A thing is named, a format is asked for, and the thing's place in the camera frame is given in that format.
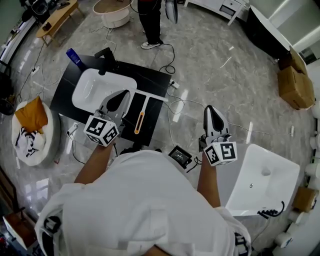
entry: marble floor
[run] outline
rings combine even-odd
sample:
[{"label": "marble floor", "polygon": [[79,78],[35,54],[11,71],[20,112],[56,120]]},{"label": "marble floor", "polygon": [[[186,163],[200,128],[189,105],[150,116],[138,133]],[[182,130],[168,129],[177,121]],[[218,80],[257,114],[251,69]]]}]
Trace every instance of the marble floor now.
[{"label": "marble floor", "polygon": [[[94,55],[96,52],[115,44],[105,40],[107,31],[101,17],[94,14],[92,7],[96,0],[79,0],[85,18],[75,11],[73,19],[68,19],[56,35],[61,43],[49,47],[35,37],[38,27],[34,27],[26,37],[12,61],[12,80],[15,91],[19,92],[30,70],[41,66],[40,72],[29,77],[21,91],[21,99],[30,101],[40,95],[50,105],[62,73],[69,58],[66,51],[73,48],[78,54]],[[180,84],[179,89],[170,88],[168,92],[183,96],[203,105],[213,105],[228,121],[245,128],[253,123],[254,131],[250,142],[285,157],[301,167],[301,177],[312,150],[309,137],[314,127],[310,110],[293,110],[278,95],[278,66],[272,58],[255,47],[246,37],[240,23],[235,20],[227,26],[227,20],[199,6],[189,4],[187,8],[179,5],[179,21],[173,25],[167,20],[164,6],[161,14],[161,39],[172,44],[175,50],[173,65],[176,72],[173,79]],[[151,50],[143,50],[140,45],[146,40],[137,13],[130,10],[130,22],[114,29],[108,40],[116,43],[115,58],[119,61],[141,65],[159,70],[172,58],[172,49],[162,45]],[[66,131],[74,120],[61,116],[62,136],[60,149],[47,168],[28,167],[20,162],[17,168],[16,153],[11,145],[11,118],[2,116],[0,120],[0,165],[17,188],[21,206],[26,206],[36,217],[48,199],[63,184],[74,181],[82,167],[71,153],[71,141]],[[203,133],[203,108],[188,102],[179,115],[169,114],[172,140],[194,156],[198,153],[198,137]],[[294,126],[294,137],[288,135]],[[245,143],[248,132],[235,125],[230,126],[232,139]],[[77,158],[85,162],[95,145],[82,132],[74,136],[74,151]],[[161,148],[168,153],[173,148],[169,133],[168,108],[163,105],[149,148]],[[118,152],[131,146],[131,142],[118,139]],[[187,174],[191,184],[196,187],[200,167]],[[275,236],[288,225],[288,211],[278,218],[272,218],[267,229],[254,241],[259,250],[272,244]],[[266,226],[260,216],[238,218],[249,230],[254,239]]]}]

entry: white cabinet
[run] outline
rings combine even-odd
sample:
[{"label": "white cabinet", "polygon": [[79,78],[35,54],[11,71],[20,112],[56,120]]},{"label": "white cabinet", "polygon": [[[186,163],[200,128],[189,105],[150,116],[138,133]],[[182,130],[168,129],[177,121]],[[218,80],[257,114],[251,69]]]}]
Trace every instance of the white cabinet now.
[{"label": "white cabinet", "polygon": [[248,0],[185,0],[184,7],[187,7],[188,3],[202,6],[229,19],[228,25],[230,26],[247,1]]}]

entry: black pants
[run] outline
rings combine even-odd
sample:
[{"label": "black pants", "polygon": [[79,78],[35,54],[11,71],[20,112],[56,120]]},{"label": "black pants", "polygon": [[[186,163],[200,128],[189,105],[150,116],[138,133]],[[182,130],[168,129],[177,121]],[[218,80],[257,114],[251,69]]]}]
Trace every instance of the black pants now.
[{"label": "black pants", "polygon": [[139,18],[150,45],[162,43],[160,40],[160,8],[161,0],[138,0]]}]

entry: washbasin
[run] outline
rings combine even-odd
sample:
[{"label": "washbasin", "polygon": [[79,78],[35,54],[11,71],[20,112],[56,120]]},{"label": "washbasin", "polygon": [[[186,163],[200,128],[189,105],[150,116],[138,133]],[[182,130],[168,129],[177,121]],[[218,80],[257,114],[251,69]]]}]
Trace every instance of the washbasin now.
[{"label": "washbasin", "polygon": [[98,69],[89,68],[81,74],[72,95],[75,107],[94,114],[102,101],[112,93],[137,89],[137,82],[131,77],[111,72],[99,75],[98,72]]},{"label": "washbasin", "polygon": [[221,205],[233,216],[287,208],[300,166],[255,144],[237,144],[238,160],[217,167]]}]

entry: person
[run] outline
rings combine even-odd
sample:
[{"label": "person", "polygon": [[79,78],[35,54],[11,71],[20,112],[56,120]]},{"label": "person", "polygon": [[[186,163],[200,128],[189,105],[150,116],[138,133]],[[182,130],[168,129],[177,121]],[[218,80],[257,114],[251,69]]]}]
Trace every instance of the person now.
[{"label": "person", "polygon": [[138,0],[138,13],[147,41],[141,45],[148,50],[161,45],[160,39],[161,0]]},{"label": "person", "polygon": [[35,226],[42,250],[44,222],[60,214],[60,255],[250,255],[250,235],[220,206],[217,171],[204,154],[195,190],[158,151],[124,153],[107,168],[112,144],[98,145],[43,208]]}]

